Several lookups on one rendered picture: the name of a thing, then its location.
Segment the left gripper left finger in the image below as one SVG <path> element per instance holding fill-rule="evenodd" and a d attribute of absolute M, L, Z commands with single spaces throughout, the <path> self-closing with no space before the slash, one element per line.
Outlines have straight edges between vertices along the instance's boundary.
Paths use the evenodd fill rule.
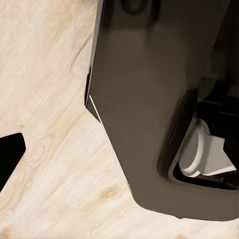
<path fill-rule="evenodd" d="M 0 192 L 26 151 L 21 132 L 0 137 Z"/>

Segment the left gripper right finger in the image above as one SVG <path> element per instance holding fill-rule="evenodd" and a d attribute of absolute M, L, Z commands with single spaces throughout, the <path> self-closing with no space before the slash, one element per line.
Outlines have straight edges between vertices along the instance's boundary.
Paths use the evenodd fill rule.
<path fill-rule="evenodd" d="M 223 150 L 239 173 L 239 134 L 228 132 Z"/>

